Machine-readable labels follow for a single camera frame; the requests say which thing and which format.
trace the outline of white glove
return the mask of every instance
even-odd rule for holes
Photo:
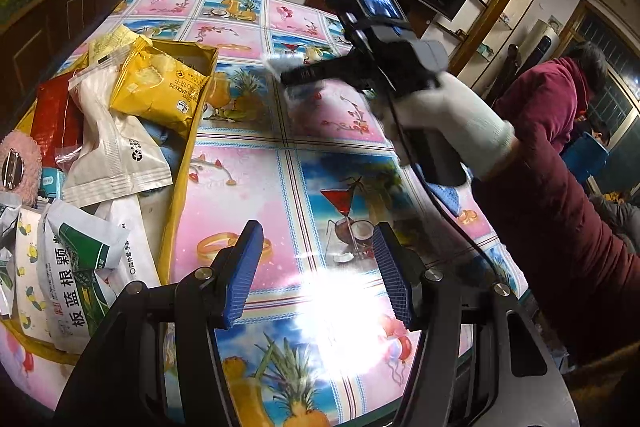
[[[439,130],[462,162],[482,179],[504,160],[515,141],[513,125],[501,120],[471,89],[450,73],[438,77],[440,89],[422,90],[394,103],[399,124],[406,129]],[[391,111],[384,112],[386,137],[402,164],[407,163]]]

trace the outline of metal clip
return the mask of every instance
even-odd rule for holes
[[[23,174],[22,158],[17,151],[11,149],[2,165],[2,186],[7,190],[14,190],[20,184]]]

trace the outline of table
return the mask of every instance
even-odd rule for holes
[[[336,425],[396,400],[418,333],[394,317],[372,256],[373,226],[391,223],[402,244],[429,266],[448,265],[476,282],[485,271],[413,173],[399,167],[358,92],[330,80],[288,107],[263,68],[263,53],[302,52],[309,60],[347,53],[338,20],[281,0],[124,0],[93,36],[118,24],[219,49],[173,254],[159,261],[159,272],[177,282],[232,245],[247,220],[264,227],[242,317],[229,331],[215,331],[241,420],[251,418],[243,423]],[[469,183],[434,190],[521,296],[526,280],[473,200]],[[26,364],[29,355],[10,336],[0,334],[0,360],[14,367],[18,385],[53,408],[70,367],[33,355]],[[471,327],[463,326],[461,354],[471,336]],[[267,368],[260,367],[271,344],[288,362],[276,365],[272,357]],[[171,328],[164,357],[168,404],[177,411]],[[306,375],[306,383],[283,380],[293,369]],[[306,411],[312,412],[302,416]]]

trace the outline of metal screw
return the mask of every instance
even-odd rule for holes
[[[209,277],[213,275],[213,272],[208,266],[203,266],[202,268],[198,268],[194,275],[196,276],[196,279],[200,279],[201,281],[206,281]]]
[[[511,293],[511,288],[509,288],[506,284],[498,282],[497,285],[494,286],[494,291],[501,295],[502,297],[506,297]]]
[[[127,293],[129,295],[135,295],[136,293],[142,292],[142,282],[140,281],[132,281],[127,284]]]
[[[427,277],[428,280],[433,282],[438,282],[442,280],[442,272],[434,268],[428,269],[427,272],[424,274],[424,276]]]

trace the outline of pink fluffy object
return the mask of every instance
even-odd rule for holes
[[[7,190],[0,183],[0,190],[4,192],[12,192],[22,197],[22,204],[29,206],[35,204],[40,188],[40,175],[42,174],[42,153],[38,144],[25,133],[20,131],[11,131],[0,142],[0,168],[4,165],[4,160],[9,156],[9,151],[13,149],[22,158],[24,165],[24,174],[17,187],[14,190]]]

